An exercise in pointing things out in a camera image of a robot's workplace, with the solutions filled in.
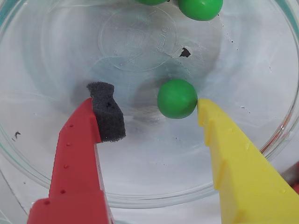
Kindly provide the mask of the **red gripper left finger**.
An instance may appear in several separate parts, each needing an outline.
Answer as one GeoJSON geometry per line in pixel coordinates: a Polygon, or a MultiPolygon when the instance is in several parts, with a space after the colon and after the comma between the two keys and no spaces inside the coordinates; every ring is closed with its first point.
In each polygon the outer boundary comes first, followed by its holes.
{"type": "Polygon", "coordinates": [[[90,97],[61,129],[49,196],[36,201],[30,224],[112,224],[97,145],[116,142],[126,135],[124,117],[114,100],[114,86],[87,85],[90,97]]]}

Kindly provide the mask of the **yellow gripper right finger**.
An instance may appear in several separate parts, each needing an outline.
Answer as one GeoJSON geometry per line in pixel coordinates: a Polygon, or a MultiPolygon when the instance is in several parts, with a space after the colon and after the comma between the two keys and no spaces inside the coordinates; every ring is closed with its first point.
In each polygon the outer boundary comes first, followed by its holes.
{"type": "Polygon", "coordinates": [[[299,196],[213,101],[198,100],[224,224],[296,224],[299,196]]]}

